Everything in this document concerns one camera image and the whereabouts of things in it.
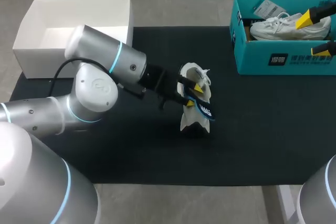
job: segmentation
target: table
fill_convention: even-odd
[[[182,107],[159,111],[120,92],[86,132],[41,139],[93,183],[250,186],[303,184],[336,153],[336,77],[240,76],[228,27],[135,27],[135,49],[178,71],[196,62],[212,81],[208,137],[180,133]],[[59,80],[54,95],[70,92]],[[49,80],[21,75],[11,100],[45,97]]]

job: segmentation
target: white box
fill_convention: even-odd
[[[78,25],[91,26],[132,46],[131,0],[34,0],[13,51],[26,78],[52,78],[65,61],[67,41]],[[59,77],[75,76],[72,64]]]

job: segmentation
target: black cable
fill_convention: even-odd
[[[76,57],[76,58],[72,58],[72,59],[69,59],[69,60],[66,60],[65,62],[62,63],[62,65],[57,69],[56,71],[56,74],[54,75],[54,78],[53,80],[51,81],[51,87],[50,87],[50,90],[49,90],[49,94],[48,96],[50,97],[53,90],[54,90],[54,86],[55,86],[55,82],[57,80],[57,77],[59,75],[59,73],[62,71],[63,67],[70,63],[70,62],[73,62],[73,61],[77,61],[77,60],[80,60],[82,62],[85,62],[85,63],[91,63],[91,64],[94,64],[96,66],[98,66],[101,70],[103,70],[109,77],[111,77],[111,79],[116,83],[118,84],[118,82],[116,81],[115,77],[112,76],[112,74],[102,65],[100,64],[99,62],[96,62],[95,60],[91,60],[91,59],[86,59],[86,58],[80,58],[80,57]]]

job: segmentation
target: white sneaker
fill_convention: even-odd
[[[211,91],[209,87],[211,85],[211,81],[206,74],[208,71],[208,69],[203,70],[196,63],[190,62],[185,64],[180,70],[180,75],[197,82],[197,84],[203,90],[203,93],[191,89],[189,89],[189,92],[192,92],[192,94],[196,95],[197,98],[206,103],[209,103],[211,97]],[[191,126],[194,123],[199,123],[200,126],[207,130],[207,132],[210,132],[209,119],[213,119],[212,111],[200,105],[197,101],[190,97],[190,95],[186,94],[186,90],[183,84],[177,84],[177,92],[181,96],[188,97],[190,100],[193,100],[193,102],[191,102],[192,105],[183,106],[184,113],[181,118],[180,130],[182,131],[185,127]]]
[[[331,26],[330,17],[323,18],[314,25],[296,30],[295,22],[301,16],[301,13],[292,16],[289,16],[288,13],[280,13],[278,17],[252,24],[250,33],[257,40],[324,40],[326,38]]]

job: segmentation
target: shoe lace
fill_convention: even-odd
[[[209,76],[206,74],[210,69],[202,69],[200,70],[201,78],[205,79],[208,82],[208,85],[211,85],[211,80]]]
[[[288,21],[286,18],[281,18],[281,16],[283,15],[286,15],[286,18],[290,16],[288,13],[282,12],[277,17],[268,18],[265,21],[265,23],[270,25],[270,27],[272,28],[274,25],[276,26],[276,29],[273,34],[275,34],[278,31],[278,29],[282,27],[283,24],[290,25],[293,22],[295,22],[295,20]]]

